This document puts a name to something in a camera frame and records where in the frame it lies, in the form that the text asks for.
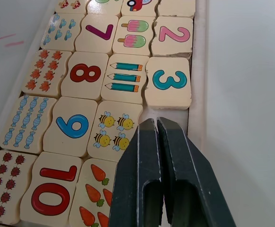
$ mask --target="number 3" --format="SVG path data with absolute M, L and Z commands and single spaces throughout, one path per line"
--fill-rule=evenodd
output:
M 80 123 L 80 129 L 78 130 L 73 129 L 73 124 L 76 122 Z M 56 123 L 58 127 L 62 130 L 62 132 L 65 133 L 65 135 L 73 139 L 78 139 L 83 135 L 85 135 L 85 133 L 89 128 L 88 119 L 85 116 L 80 114 L 72 116 L 67 123 L 65 123 L 63 118 L 58 117 L 56 119 Z
M 166 35 L 169 36 L 171 39 L 183 43 L 185 41 L 188 41 L 190 38 L 190 32 L 188 31 L 188 29 L 184 28 L 184 27 L 179 27 L 178 31 L 183 33 L 183 36 L 178 36 L 177 34 L 174 34 L 173 32 L 171 32 L 167 27 L 165 26 L 161 26 L 160 27 L 160 38 L 159 40 L 161 42 L 164 42 L 166 39 Z
M 160 90 L 167 90 L 170 87 L 180 89 L 180 88 L 183 88 L 187 83 L 186 75 L 181 71 L 177 71 L 175 73 L 175 75 L 180 78 L 179 82 L 175 82 L 173 77 L 168 77 L 165 83 L 161 83 L 160 77 L 163 76 L 164 74 L 165 74 L 164 70 L 158 70 L 153 75 L 153 84 L 156 88 Z
M 78 76 L 76 74 L 78 70 L 83 70 L 84 74 L 82 74 L 81 76 Z M 95 73 L 93 77 L 89 75 L 90 72 Z M 100 74 L 101 74 L 101 70 L 98 66 L 93 65 L 88 67 L 87 65 L 81 63 L 81 64 L 77 64 L 71 69 L 70 79 L 74 82 L 82 82 L 84 80 L 86 80 L 87 82 L 95 82 L 99 79 Z

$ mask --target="bee illustration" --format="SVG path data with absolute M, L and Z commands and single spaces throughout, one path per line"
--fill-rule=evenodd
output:
M 101 115 L 101 117 L 99 118 L 100 124 L 98 125 L 99 127 L 101 127 L 102 129 L 104 127 L 108 127 L 110 128 L 111 126 L 114 125 L 114 118 L 111 116 L 110 112 L 105 111 L 104 115 Z
M 96 133 L 96 136 L 94 137 L 95 139 L 95 143 L 93 144 L 94 147 L 100 148 L 100 146 L 102 147 L 106 147 L 108 145 L 110 145 L 110 137 L 108 135 L 106 135 L 106 131 L 100 130 L 99 133 Z
M 123 131 L 124 129 L 130 130 L 134 125 L 134 122 L 129 119 L 129 115 L 127 114 L 123 114 L 123 117 L 120 117 L 117 122 L 119 126 L 116 129 L 119 129 L 120 131 Z
M 119 133 L 118 136 L 115 136 L 115 139 L 113 140 L 115 146 L 112 147 L 112 149 L 119 151 L 126 150 L 129 146 L 129 140 L 126 138 L 125 134 Z

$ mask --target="pink number 2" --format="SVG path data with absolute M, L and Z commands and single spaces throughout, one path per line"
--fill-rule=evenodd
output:
M 171 39 L 183 43 L 185 41 L 188 41 L 190 38 L 190 32 L 188 31 L 188 29 L 184 28 L 184 27 L 179 27 L 178 31 L 183 33 L 183 36 L 178 36 L 177 34 L 174 34 L 173 32 L 171 32 L 167 27 L 165 26 L 161 26 L 160 27 L 160 38 L 159 41 L 164 42 L 166 39 L 166 35 L 169 36 Z

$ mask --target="pink marker line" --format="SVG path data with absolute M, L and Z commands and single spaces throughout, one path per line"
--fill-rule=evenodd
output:
M 16 35 L 16 34 L 11 34 L 11 35 L 7 35 L 7 36 L 3 36 L 0 39 L 8 38 L 8 37 L 11 37 L 11 36 L 14 36 L 14 35 Z
M 24 41 L 20 41 L 20 42 L 17 42 L 17 43 L 9 43 L 9 44 L 6 44 L 5 47 L 10 47 L 10 46 L 16 46 L 16 45 L 20 45 L 20 44 L 23 44 Z

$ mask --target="blue number 6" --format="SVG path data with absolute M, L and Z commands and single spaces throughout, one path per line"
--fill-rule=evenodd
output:
M 164 70 L 158 70 L 153 75 L 153 84 L 156 88 L 160 90 L 166 90 L 170 87 L 180 89 L 180 88 L 183 88 L 187 83 L 186 75 L 181 71 L 177 71 L 175 73 L 175 75 L 180 78 L 179 82 L 175 82 L 173 77 L 168 77 L 165 83 L 161 83 L 160 77 L 163 76 L 164 74 L 165 74 Z
M 76 122 L 80 123 L 80 129 L 78 130 L 73 129 L 73 124 Z M 56 119 L 56 123 L 63 133 L 65 133 L 67 136 L 73 139 L 77 139 L 85 135 L 89 128 L 88 119 L 80 114 L 72 116 L 67 123 L 65 123 L 63 118 L 58 117 Z

